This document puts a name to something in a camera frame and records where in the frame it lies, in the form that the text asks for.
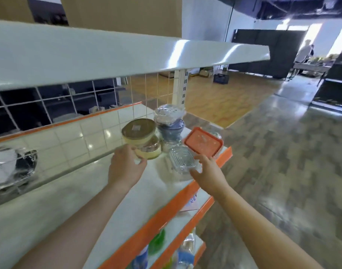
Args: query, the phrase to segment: storage crate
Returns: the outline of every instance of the storage crate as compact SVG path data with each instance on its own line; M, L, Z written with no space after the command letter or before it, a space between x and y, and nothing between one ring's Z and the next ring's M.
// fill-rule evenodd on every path
M228 81L229 81L229 75L223 75L222 73L217 73L213 77L214 83L228 84Z

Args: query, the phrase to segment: orange lid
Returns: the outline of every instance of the orange lid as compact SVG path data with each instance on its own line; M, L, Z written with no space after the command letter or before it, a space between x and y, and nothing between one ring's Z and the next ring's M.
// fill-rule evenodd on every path
M214 157L222 148L223 140L218 139L200 127L195 127L185 138L184 144L197 154Z

